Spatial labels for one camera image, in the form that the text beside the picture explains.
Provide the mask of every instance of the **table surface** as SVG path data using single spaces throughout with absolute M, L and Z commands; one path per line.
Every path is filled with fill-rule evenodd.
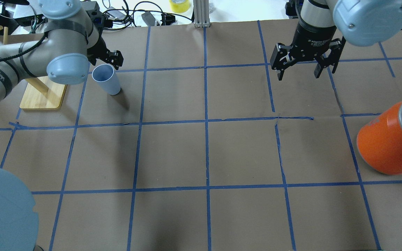
M 296 20 L 104 33 L 122 92 L 68 86 L 57 111 L 0 103 L 0 167 L 26 183 L 45 250 L 402 250 L 402 175 L 359 129 L 402 100 L 402 31 L 346 45 L 335 74 L 268 68 Z

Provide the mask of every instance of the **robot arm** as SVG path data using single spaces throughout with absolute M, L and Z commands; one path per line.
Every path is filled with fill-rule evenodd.
M 316 78 L 329 66 L 335 73 L 346 42 L 371 46 L 402 29 L 402 0 L 290 0 L 286 13 L 297 16 L 299 23 L 291 45 L 277 43 L 271 56 L 279 80 L 284 70 L 304 61 L 318 62 Z M 332 40 L 336 29 L 343 37 Z
M 38 3 L 48 18 L 42 40 L 0 46 L 0 101 L 25 78 L 49 76 L 59 84 L 79 84 L 87 77 L 88 60 L 122 66 L 121 52 L 110 52 L 101 37 L 103 19 L 91 20 L 79 0 Z

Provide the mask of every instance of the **wooden stand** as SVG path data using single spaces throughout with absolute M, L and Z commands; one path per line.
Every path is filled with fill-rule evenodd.
M 8 44 L 8 28 L 0 26 L 0 30 L 4 29 L 3 44 Z M 27 88 L 24 91 L 21 100 L 21 109 L 58 109 L 60 108 L 66 85 L 57 84 L 48 77 L 28 78 Z

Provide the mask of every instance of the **orange object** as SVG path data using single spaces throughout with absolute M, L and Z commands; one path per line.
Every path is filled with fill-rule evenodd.
M 356 144 L 364 161 L 375 170 L 402 174 L 402 102 L 362 127 Z

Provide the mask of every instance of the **cup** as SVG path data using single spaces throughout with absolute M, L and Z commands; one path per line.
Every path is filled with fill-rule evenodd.
M 114 71 L 114 67 L 110 64 L 102 64 L 94 68 L 92 79 L 110 95 L 116 95 L 120 92 L 119 78 Z
M 402 102 L 362 127 L 356 141 L 362 158 L 375 170 L 402 174 Z

